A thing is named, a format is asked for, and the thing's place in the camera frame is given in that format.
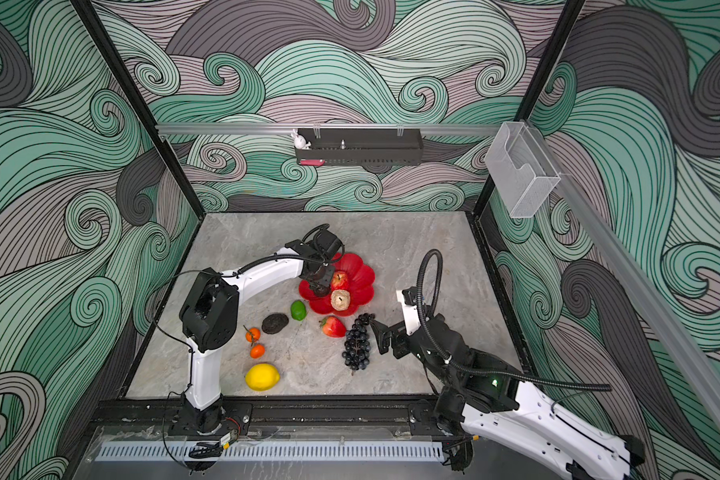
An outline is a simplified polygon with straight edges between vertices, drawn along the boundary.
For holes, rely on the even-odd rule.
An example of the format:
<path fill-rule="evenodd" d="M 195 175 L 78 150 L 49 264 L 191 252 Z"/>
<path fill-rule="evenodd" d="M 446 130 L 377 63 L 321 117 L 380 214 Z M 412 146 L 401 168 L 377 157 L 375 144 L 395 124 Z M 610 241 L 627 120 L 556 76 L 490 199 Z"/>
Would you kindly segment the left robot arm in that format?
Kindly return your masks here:
<path fill-rule="evenodd" d="M 322 224 L 269 256 L 233 270 L 206 268 L 197 274 L 179 313 L 189 352 L 181 418 L 190 432 L 205 436 L 223 429 L 222 349 L 237 330 L 239 307 L 291 279 L 306 281 L 318 297 L 327 296 L 335 264 L 344 254 L 344 243 Z"/>

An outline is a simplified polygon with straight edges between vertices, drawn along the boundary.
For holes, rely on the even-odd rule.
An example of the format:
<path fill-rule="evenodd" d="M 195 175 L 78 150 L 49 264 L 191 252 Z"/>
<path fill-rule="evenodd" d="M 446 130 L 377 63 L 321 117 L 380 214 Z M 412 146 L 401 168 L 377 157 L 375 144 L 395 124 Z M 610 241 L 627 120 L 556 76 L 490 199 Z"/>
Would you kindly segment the cream fake pear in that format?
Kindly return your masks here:
<path fill-rule="evenodd" d="M 351 294 L 348 290 L 336 289 L 331 292 L 331 307 L 337 312 L 343 312 L 351 306 Z"/>

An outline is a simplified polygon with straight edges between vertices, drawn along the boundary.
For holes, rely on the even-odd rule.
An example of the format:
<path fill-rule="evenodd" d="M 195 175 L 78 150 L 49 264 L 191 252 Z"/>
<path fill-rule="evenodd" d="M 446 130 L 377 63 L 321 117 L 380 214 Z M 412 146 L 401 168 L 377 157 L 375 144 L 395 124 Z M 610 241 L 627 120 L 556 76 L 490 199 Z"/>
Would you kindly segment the red flower-shaped fruit bowl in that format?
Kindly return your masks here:
<path fill-rule="evenodd" d="M 336 270 L 343 270 L 349 276 L 348 291 L 351 294 L 351 306 L 343 312 L 335 311 L 330 304 L 330 296 L 333 291 L 330 287 L 330 293 L 325 297 L 315 296 L 307 286 L 306 281 L 301 281 L 298 293 L 301 298 L 309 305 L 310 309 L 320 315 L 336 315 L 336 316 L 352 316 L 358 309 L 368 304 L 374 298 L 373 284 L 376 279 L 374 269 L 365 263 L 361 256 L 355 253 L 346 253 L 335 264 Z"/>

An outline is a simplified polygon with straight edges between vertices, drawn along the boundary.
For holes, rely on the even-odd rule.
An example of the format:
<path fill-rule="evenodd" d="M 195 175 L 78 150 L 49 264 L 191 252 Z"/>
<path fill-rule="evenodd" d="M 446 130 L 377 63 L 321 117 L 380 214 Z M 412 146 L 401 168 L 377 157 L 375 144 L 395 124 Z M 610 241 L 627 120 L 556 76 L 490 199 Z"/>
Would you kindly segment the small yellow fake pear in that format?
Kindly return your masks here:
<path fill-rule="evenodd" d="M 349 276 L 343 270 L 336 270 L 333 273 L 330 286 L 332 290 L 347 290 L 349 287 Z"/>

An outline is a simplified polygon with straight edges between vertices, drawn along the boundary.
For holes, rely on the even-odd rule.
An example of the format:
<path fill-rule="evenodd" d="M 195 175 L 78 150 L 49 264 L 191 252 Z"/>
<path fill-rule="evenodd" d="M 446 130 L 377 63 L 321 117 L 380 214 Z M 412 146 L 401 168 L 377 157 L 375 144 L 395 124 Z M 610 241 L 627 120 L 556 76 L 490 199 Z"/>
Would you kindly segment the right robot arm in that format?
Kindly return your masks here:
<path fill-rule="evenodd" d="M 579 418 L 507 362 L 468 346 L 442 316 L 425 326 L 367 324 L 379 353 L 410 355 L 441 382 L 432 418 L 444 432 L 492 440 L 563 479 L 632 479 L 645 461 L 640 439 Z"/>

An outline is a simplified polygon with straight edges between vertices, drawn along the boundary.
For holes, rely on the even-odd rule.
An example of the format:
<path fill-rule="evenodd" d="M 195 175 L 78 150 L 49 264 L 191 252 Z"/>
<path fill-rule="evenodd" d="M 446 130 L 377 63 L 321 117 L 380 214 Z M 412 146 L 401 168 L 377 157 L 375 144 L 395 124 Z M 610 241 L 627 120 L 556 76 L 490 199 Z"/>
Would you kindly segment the dark purple fake grapes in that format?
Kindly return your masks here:
<path fill-rule="evenodd" d="M 365 370 L 370 363 L 371 332 L 369 331 L 375 315 L 360 314 L 352 323 L 346 334 L 342 358 L 344 364 L 352 371 Z"/>

